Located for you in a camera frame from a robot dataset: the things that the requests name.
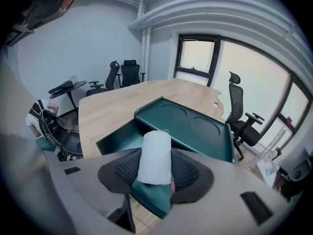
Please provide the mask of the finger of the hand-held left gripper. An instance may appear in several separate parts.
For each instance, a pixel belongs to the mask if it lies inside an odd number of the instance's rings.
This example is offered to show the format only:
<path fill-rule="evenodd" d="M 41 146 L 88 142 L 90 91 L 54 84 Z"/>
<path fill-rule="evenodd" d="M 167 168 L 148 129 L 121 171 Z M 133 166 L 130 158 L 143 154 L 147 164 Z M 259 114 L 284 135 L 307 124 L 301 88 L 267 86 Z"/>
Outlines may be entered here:
<path fill-rule="evenodd" d="M 23 32 L 32 30 L 57 18 L 63 0 L 33 0 L 24 9 L 13 28 Z"/>

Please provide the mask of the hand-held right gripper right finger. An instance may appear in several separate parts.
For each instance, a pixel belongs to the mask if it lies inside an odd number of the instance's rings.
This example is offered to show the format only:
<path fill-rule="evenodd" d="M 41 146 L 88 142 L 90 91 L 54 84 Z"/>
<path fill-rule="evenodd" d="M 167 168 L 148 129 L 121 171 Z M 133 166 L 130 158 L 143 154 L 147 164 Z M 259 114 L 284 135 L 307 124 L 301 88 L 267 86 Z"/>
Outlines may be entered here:
<path fill-rule="evenodd" d="M 154 235 L 268 235 L 287 218 L 289 204 L 239 165 L 173 149 L 176 191 Z"/>

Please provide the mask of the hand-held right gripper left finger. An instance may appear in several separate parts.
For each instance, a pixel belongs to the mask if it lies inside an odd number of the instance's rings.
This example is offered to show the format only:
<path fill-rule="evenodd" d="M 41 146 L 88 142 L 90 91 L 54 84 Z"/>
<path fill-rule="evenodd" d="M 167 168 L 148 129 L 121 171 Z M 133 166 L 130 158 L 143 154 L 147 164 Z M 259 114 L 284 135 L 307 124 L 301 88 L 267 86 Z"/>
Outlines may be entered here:
<path fill-rule="evenodd" d="M 74 233 L 135 233 L 130 189 L 141 148 L 59 162 L 46 154 L 48 172 Z"/>

